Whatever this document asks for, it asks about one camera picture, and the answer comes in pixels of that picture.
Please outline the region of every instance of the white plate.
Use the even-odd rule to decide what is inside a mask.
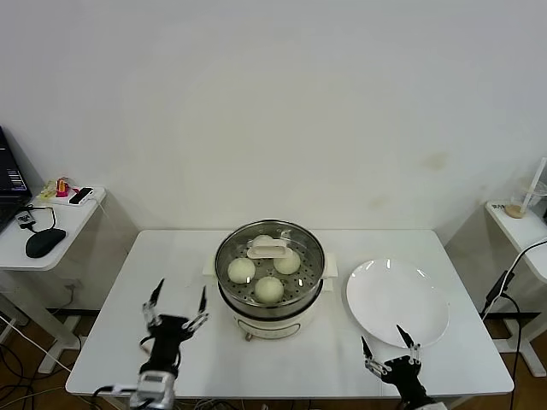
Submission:
[[[422,346],[443,336],[449,321],[444,295],[420,269],[394,259],[360,265],[346,288],[348,303],[361,326],[383,342],[406,348],[400,325]]]

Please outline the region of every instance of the robotic arm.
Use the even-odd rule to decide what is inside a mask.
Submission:
[[[205,312],[207,298],[203,287],[202,298],[194,320],[181,316],[156,314],[163,279],[152,292],[150,300],[143,305],[144,318],[149,336],[140,341],[142,345],[154,339],[154,347],[149,360],[140,367],[138,385],[129,399],[131,409],[171,409],[174,404],[174,381],[179,376],[180,350],[182,342],[194,333],[207,320]]]
[[[156,314],[156,304],[162,290],[163,280],[143,305],[144,318],[149,335],[140,341],[154,340],[150,358],[139,370],[136,388],[103,386],[91,398],[91,408],[96,409],[95,400],[101,391],[114,393],[132,392],[129,407],[132,410],[170,410],[174,406],[174,381],[179,376],[180,344],[192,336],[209,317],[205,312],[207,298],[203,287],[202,298],[194,320],[182,316]],[[394,384],[403,399],[404,410],[446,410],[443,403],[437,403],[427,396],[426,389],[418,380],[420,374],[420,344],[414,344],[410,335],[397,326],[401,337],[410,349],[410,355],[388,360],[376,361],[364,337],[362,349],[365,368],[384,383]]]
[[[426,389],[418,380],[421,369],[420,344],[414,344],[410,335],[399,325],[397,329],[410,349],[410,355],[380,363],[374,359],[365,338],[361,337],[365,368],[382,382],[395,385],[403,400],[404,410],[446,410],[443,403],[435,402],[426,394]]]

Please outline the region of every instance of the computer mouse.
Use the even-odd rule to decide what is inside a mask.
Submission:
[[[26,241],[25,252],[29,258],[46,256],[67,233],[63,229],[50,228],[35,233]]]

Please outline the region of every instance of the wooden floor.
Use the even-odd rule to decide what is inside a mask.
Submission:
[[[82,318],[77,328],[79,334],[88,334],[89,330],[93,326],[95,318]],[[506,337],[508,335],[505,326],[500,321],[490,321],[488,328],[493,337]],[[22,331],[34,341],[39,343],[42,347],[48,348],[53,340],[52,338],[40,329],[34,323],[30,323],[26,327],[22,328]],[[21,338],[16,333],[12,332],[9,338],[5,341],[5,344],[15,351],[19,356],[23,364],[23,375],[31,377],[36,371],[43,354],[29,342]],[[547,364],[547,334],[543,334],[533,342],[536,352],[543,363]],[[9,365],[16,371],[19,371],[19,365],[10,357],[9,353],[3,350]],[[67,365],[72,364],[77,357],[77,352],[65,352],[62,356],[62,363]],[[504,354],[503,360],[507,366],[512,368],[514,354]],[[73,409],[73,410],[87,410],[89,405],[81,401],[78,397],[72,396],[65,392],[64,384],[67,380],[67,373],[64,371],[58,372],[56,375],[46,378],[44,380],[37,380],[32,382],[32,388],[34,391],[44,391],[54,388],[49,393],[43,393],[42,395],[35,396],[35,410],[57,410],[57,409]],[[8,384],[18,384],[19,379],[11,374],[6,366],[0,362],[0,398],[3,397],[10,388],[4,386]],[[0,409],[19,409],[23,407],[23,401],[16,401],[12,405],[5,407],[12,400],[27,395],[26,388],[19,388],[13,392],[9,397],[0,401]],[[103,410],[114,409],[105,401],[99,401]],[[395,410],[397,408],[398,401],[372,401],[372,400],[347,400],[347,401],[325,401],[325,400],[300,400],[295,401],[231,401],[231,403],[237,409],[245,410],[260,410],[263,403],[267,404],[271,410],[308,410],[308,409],[324,409],[324,410]],[[31,402],[27,400],[26,409],[30,410]],[[182,401],[179,403],[179,408],[192,409],[193,406],[189,401]],[[215,409],[228,408],[219,405]],[[516,388],[516,401],[515,410],[536,410],[547,408],[547,378],[534,378],[528,371],[526,364],[523,360],[519,360],[517,370],[517,388]],[[458,410],[509,410],[509,395],[498,396],[485,396],[476,397],[470,401],[467,401],[463,405],[458,407]]]

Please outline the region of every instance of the laptop screen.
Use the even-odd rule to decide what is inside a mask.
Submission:
[[[30,195],[0,127],[0,195]]]

